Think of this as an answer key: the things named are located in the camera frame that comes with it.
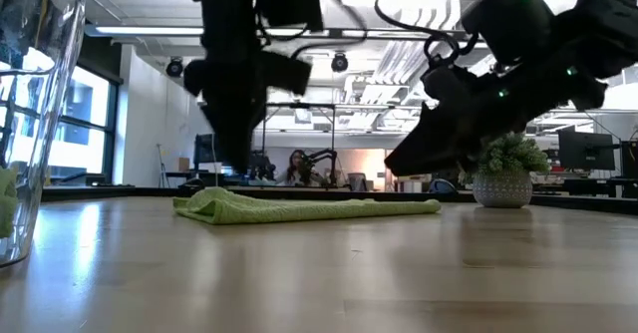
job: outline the black robotic arm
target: black robotic arm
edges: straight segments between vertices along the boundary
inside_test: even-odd
[[[337,176],[335,176],[335,166],[337,161],[337,152],[330,149],[325,149],[304,157],[304,164],[308,169],[312,169],[317,163],[330,160],[330,176],[329,183],[331,186],[337,186]]]
[[[396,175],[472,169],[486,144],[559,105],[600,108],[600,80],[638,61],[636,0],[578,0],[557,16],[543,0],[480,0],[462,22],[506,70],[477,77],[431,62],[422,81],[440,104],[423,106],[417,127],[387,157]]]

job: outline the green cloth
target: green cloth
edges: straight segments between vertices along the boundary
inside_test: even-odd
[[[13,216],[18,207],[16,173],[0,167],[0,238],[13,232]]]
[[[441,204],[426,202],[286,201],[251,198],[221,187],[201,190],[191,198],[174,198],[175,213],[210,224],[268,223],[312,219],[436,213]]]

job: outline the ceiling light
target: ceiling light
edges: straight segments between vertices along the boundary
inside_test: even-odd
[[[337,105],[337,109],[363,110],[363,109],[390,109],[389,105]]]
[[[88,26],[88,35],[95,36],[199,36],[202,28],[179,27],[126,27],[126,26]]]

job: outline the potted plant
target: potted plant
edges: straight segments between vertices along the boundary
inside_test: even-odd
[[[547,155],[533,139],[508,134],[489,144],[478,159],[478,169],[462,173],[485,207],[521,208],[531,201],[530,172],[548,172]]]

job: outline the metal frame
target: metal frame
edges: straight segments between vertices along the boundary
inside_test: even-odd
[[[59,123],[65,123],[65,124],[73,125],[79,128],[85,128],[90,130],[98,130],[105,133],[102,174],[106,177],[107,182],[111,182],[112,175],[113,175],[113,160],[114,160],[114,154],[115,154],[116,117],[117,117],[118,93],[120,89],[120,83],[114,82],[113,80],[109,80],[105,78],[103,75],[100,75],[96,73],[95,71],[88,69],[85,66],[77,65],[77,67],[83,70],[86,70],[89,73],[94,74],[109,82],[110,88],[109,88],[109,99],[107,104],[107,123],[105,126],[100,126],[85,120],[73,118],[66,115],[62,115],[60,117]],[[6,126],[6,123],[12,122],[15,114],[23,114],[30,118],[35,118],[36,120],[40,120],[41,115],[36,110],[15,105],[11,97],[9,98],[9,100],[0,100],[0,108],[7,108],[6,121],[5,123],[0,123],[0,128],[3,132],[3,138],[0,141],[0,157],[4,157],[4,155],[1,154],[1,153],[4,153],[5,151],[3,146],[6,145],[6,141],[9,140],[9,137],[11,134],[9,132],[11,130],[10,126]]]
[[[322,109],[332,110],[332,120],[330,120],[330,118],[328,118],[328,121],[330,121],[330,123],[332,124],[332,130],[330,131],[330,133],[331,133],[331,146],[330,146],[330,149],[332,151],[334,151],[335,150],[335,122],[337,120],[337,107],[338,107],[338,105],[335,105],[335,104],[266,103],[265,109],[264,109],[264,110],[266,110],[266,116],[264,117],[264,120],[263,120],[263,133],[262,133],[262,139],[261,139],[261,150],[262,150],[262,152],[264,154],[266,153],[266,123],[268,122],[268,120],[270,118],[272,118],[275,114],[277,114],[277,112],[281,108],[306,109],[306,110],[307,109],[312,109],[312,108],[317,108],[317,109],[319,109],[321,114],[323,114],[326,118],[328,118],[328,116],[323,112]],[[268,116],[267,115],[268,108],[277,108],[277,110],[272,115]]]

